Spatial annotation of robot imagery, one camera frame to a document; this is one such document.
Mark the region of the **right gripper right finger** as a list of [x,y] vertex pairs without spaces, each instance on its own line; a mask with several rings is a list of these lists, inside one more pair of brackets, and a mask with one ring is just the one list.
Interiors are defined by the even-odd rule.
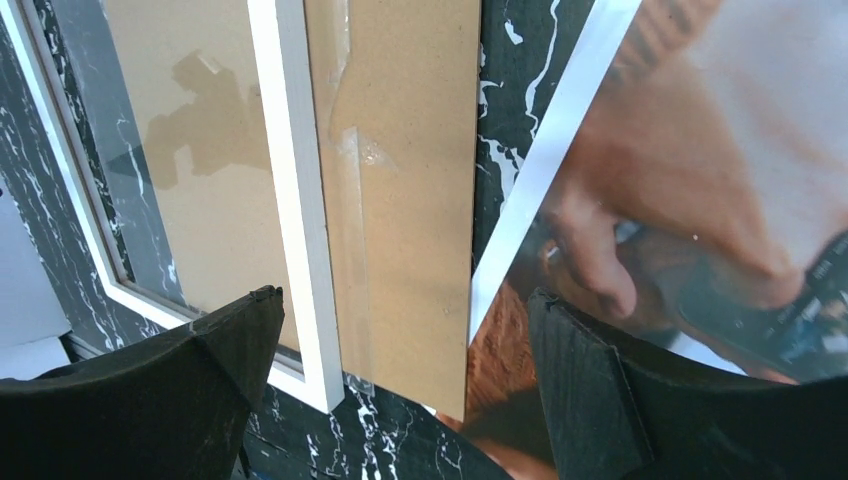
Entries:
[[545,290],[529,340],[563,479],[843,479],[847,382],[790,386],[676,355]]

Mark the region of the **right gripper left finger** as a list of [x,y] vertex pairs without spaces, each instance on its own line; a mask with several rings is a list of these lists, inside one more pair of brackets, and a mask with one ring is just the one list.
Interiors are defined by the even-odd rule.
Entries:
[[265,286],[125,348],[1,382],[5,479],[227,479],[284,322]]

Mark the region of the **printed colour photo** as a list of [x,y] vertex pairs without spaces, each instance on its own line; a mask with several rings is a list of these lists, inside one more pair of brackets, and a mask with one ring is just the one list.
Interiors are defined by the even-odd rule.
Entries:
[[847,382],[847,5],[554,1],[483,52],[466,411],[563,479],[529,340],[545,290],[736,375]]

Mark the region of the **brown fibreboard backing board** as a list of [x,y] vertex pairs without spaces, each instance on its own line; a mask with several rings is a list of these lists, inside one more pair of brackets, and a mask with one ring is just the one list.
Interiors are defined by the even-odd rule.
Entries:
[[[247,4],[106,1],[169,280],[143,296],[210,312],[286,292],[300,352]],[[476,137],[476,1],[301,1],[343,372],[462,417]]]

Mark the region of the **white wooden photo frame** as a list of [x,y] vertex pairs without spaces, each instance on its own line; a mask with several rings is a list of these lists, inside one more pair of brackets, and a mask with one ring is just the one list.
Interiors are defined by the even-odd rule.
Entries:
[[[344,400],[345,386],[304,4],[250,1],[247,9],[301,354],[300,361],[275,362],[268,382],[328,414]],[[43,31],[21,1],[2,2],[1,15],[105,293],[164,328],[189,322],[179,309],[121,282],[68,133],[65,108],[55,95],[58,77]]]

